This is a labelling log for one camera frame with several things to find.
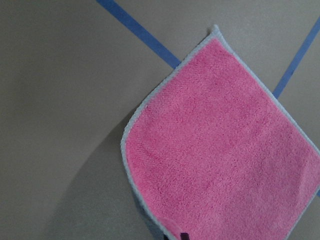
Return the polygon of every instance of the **washcloth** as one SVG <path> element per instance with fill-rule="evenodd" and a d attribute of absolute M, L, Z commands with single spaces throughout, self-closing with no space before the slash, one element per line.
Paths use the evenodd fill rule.
<path fill-rule="evenodd" d="M 121 140 L 170 240 L 283 240 L 320 185 L 320 152 L 218 27 L 137 108 Z"/>

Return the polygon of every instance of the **blue tape strip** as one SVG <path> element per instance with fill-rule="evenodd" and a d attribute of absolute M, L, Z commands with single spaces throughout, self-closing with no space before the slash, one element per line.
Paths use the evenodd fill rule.
<path fill-rule="evenodd" d="M 168 65 L 175 69 L 180 60 L 176 58 L 165 46 L 141 26 L 132 16 L 113 0 L 97 0 L 97 2 L 109 11 L 116 19 L 126 26 L 133 34 L 143 41 Z"/>
<path fill-rule="evenodd" d="M 286 85 L 289 82 L 292 74 L 294 74 L 296 68 L 298 67 L 300 61 L 302 60 L 302 58 L 306 54 L 308 48 L 310 47 L 310 45 L 314 41 L 314 39 L 315 39 L 317 33 L 319 32 L 319 30 L 320 30 L 320 17 L 315 22 L 314 26 L 312 27 L 312 29 L 309 32 L 308 36 L 306 36 L 306 39 L 304 40 L 304 42 L 301 45 L 300 49 L 298 50 L 298 52 L 294 56 L 292 62 L 289 65 L 289 67 L 287 68 L 287 70 L 283 74 L 282 78 L 280 79 L 278 85 L 275 87 L 275 89 L 274 89 L 272 94 L 275 96 L 276 99 L 279 98 L 280 94 L 282 93 L 282 91 L 286 87 Z"/>

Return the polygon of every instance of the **gray surface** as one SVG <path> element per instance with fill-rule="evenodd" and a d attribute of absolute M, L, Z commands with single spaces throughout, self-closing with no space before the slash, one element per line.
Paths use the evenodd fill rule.
<path fill-rule="evenodd" d="M 320 12 L 318 0 L 117 2 L 180 59 L 218 24 L 230 46 L 270 89 Z M 68 231 L 74 233 L 76 226 L 82 239 L 91 239 L 92 225 L 81 225 L 88 211 L 77 208 L 68 221 L 57 217 L 59 209 L 67 196 L 81 192 L 82 208 L 90 201 L 101 203 L 97 193 L 101 190 L 110 198 L 106 189 L 115 191 L 114 201 L 106 201 L 101 211 L 119 218 L 100 222 L 108 222 L 108 227 L 97 226 L 102 232 L 95 236 L 151 239 L 134 211 L 131 192 L 124 192 L 128 188 L 120 165 L 104 173 L 118 180 L 116 187 L 98 181 L 95 193 L 76 188 L 72 195 L 70 190 L 76 179 L 86 181 L 79 176 L 85 176 L 81 172 L 89 166 L 89 161 L 84 165 L 89 155 L 170 67 L 94 0 L 1 1 L 0 29 L 0 239 L 53 238 L 55 230 L 56 236 L 63 231 L 70 236 Z M 318 35 L 280 97 L 318 147 L 319 57 Z M 105 155 L 117 151 L 117 145 L 112 146 L 108 151 L 99 148 L 92 156 L 100 160 L 91 156 L 90 163 L 101 164 Z M 91 176 L 99 164 L 89 168 Z M 319 209 L 320 200 L 315 199 L 291 240 L 320 239 Z M 121 226 L 120 219 L 130 221 Z"/>

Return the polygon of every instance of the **blue tape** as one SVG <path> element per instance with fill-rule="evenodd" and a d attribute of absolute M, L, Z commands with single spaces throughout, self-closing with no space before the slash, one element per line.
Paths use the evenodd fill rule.
<path fill-rule="evenodd" d="M 292 62 L 289 65 L 289 67 L 287 68 L 287 70 L 283 74 L 282 78 L 280 79 L 278 85 L 275 87 L 275 89 L 274 89 L 272 94 L 275 96 L 276 99 L 279 98 L 280 94 L 282 93 L 282 91 L 286 87 L 286 85 L 289 82 L 292 74 L 294 74 L 296 68 L 298 67 L 300 61 L 302 60 L 302 58 L 306 54 L 308 48 L 310 47 L 310 45 L 314 41 L 314 39 L 315 39 L 317 33 L 319 32 L 319 30 L 320 30 L 320 17 L 315 22 L 314 26 L 312 27 L 312 29 L 309 32 L 308 36 L 306 36 L 306 38 L 305 38 L 303 44 L 301 45 L 300 49 L 298 50 L 298 52 L 294 56 Z"/>
<path fill-rule="evenodd" d="M 175 69 L 180 60 L 176 58 L 165 46 L 163 46 L 154 36 L 152 36 L 143 26 L 141 26 L 132 16 L 113 0 L 97 0 L 108 12 L 110 12 L 119 22 L 126 26 L 134 35 L 143 41 L 168 65 Z"/>

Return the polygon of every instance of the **pink terry fabric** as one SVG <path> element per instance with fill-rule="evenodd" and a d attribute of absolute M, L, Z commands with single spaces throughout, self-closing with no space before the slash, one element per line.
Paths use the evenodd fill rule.
<path fill-rule="evenodd" d="M 146 103 L 125 157 L 177 239 L 283 240 L 320 183 L 317 151 L 218 38 Z"/>

